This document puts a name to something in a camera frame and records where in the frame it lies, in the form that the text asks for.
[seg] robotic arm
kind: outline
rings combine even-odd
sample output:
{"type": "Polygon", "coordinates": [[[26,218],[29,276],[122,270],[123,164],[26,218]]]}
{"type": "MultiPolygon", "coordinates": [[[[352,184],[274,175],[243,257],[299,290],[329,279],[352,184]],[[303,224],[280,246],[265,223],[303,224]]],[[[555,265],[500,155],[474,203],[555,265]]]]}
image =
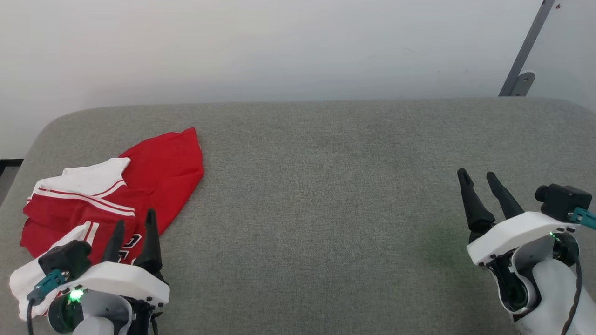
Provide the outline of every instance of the robotic arm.
{"type": "Polygon", "coordinates": [[[33,334],[32,306],[58,289],[48,310],[52,329],[74,335],[155,335],[155,313],[169,302],[170,287],[160,273],[162,256],[153,209],[147,212],[145,239],[133,265],[118,263],[124,238],[124,223],[118,222],[105,249],[102,262],[91,266],[91,247],[84,241],[71,241],[53,248],[39,258],[46,277],[29,293],[27,323],[33,334]]]}
{"type": "Polygon", "coordinates": [[[570,186],[541,186],[536,191],[541,212],[524,212],[494,173],[486,178],[506,220],[495,224],[470,176],[460,169],[471,231],[467,250],[476,266],[495,277],[501,304],[519,334],[593,334],[596,305],[582,286],[573,238],[580,225],[596,227],[596,216],[588,212],[592,195],[570,186]],[[577,276],[570,269],[574,264],[577,276]]]}

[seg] basketball jersey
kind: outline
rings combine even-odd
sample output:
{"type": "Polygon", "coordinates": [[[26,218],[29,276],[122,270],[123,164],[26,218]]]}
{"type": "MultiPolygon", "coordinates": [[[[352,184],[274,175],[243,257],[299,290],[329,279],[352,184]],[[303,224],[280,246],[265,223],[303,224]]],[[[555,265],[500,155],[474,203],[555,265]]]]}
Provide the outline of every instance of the basketball jersey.
{"type": "MultiPolygon", "coordinates": [[[[21,245],[38,258],[52,247],[84,240],[91,245],[89,259],[95,265],[123,220],[119,261],[132,264],[142,251],[147,210],[155,210],[157,230],[163,233],[202,177],[203,156],[194,128],[146,139],[103,163],[64,169],[61,176],[38,181],[27,199],[21,245]]],[[[43,277],[37,259],[11,275],[22,319],[26,295],[43,277]]],[[[45,304],[36,306],[33,316],[46,309],[45,304]]]]}

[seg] metal bracket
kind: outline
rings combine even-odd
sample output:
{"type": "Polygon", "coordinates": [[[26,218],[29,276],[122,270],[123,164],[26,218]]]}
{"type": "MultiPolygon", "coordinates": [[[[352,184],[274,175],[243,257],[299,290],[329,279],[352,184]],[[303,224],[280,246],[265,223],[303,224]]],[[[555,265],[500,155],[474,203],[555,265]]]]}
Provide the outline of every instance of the metal bracket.
{"type": "Polygon", "coordinates": [[[513,89],[511,90],[510,97],[525,97],[530,91],[530,87],[532,87],[532,83],[534,83],[534,79],[536,79],[536,74],[534,72],[524,72],[517,77],[516,83],[513,85],[513,89]]]}

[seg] gray metal pole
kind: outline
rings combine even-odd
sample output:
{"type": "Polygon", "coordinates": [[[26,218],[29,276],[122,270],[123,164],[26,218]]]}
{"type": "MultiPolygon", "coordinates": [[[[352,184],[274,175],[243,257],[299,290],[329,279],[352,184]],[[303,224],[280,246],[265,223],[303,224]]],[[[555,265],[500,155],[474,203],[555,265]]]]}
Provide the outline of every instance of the gray metal pole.
{"type": "Polygon", "coordinates": [[[538,37],[538,33],[542,29],[544,25],[544,21],[546,21],[548,13],[551,11],[552,6],[554,5],[555,0],[543,0],[536,17],[534,18],[534,22],[532,22],[532,26],[527,33],[525,41],[521,45],[520,52],[517,54],[516,60],[513,62],[511,66],[511,71],[509,71],[509,75],[501,88],[501,92],[499,93],[499,97],[508,97],[511,95],[511,91],[515,87],[517,82],[517,77],[519,76],[520,72],[524,64],[526,63],[527,56],[530,54],[530,50],[534,46],[534,42],[536,42],[536,38],[538,37]]]}

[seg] white wall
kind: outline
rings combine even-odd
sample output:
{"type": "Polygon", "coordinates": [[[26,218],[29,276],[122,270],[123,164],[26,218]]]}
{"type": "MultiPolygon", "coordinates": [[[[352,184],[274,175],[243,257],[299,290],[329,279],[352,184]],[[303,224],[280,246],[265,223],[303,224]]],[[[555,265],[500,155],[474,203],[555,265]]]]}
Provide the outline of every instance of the white wall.
{"type": "Polygon", "coordinates": [[[0,0],[0,158],[58,116],[498,95],[542,0],[0,0]]]}
{"type": "Polygon", "coordinates": [[[555,2],[522,70],[536,73],[528,97],[565,99],[596,111],[594,14],[594,0],[555,2]]]}

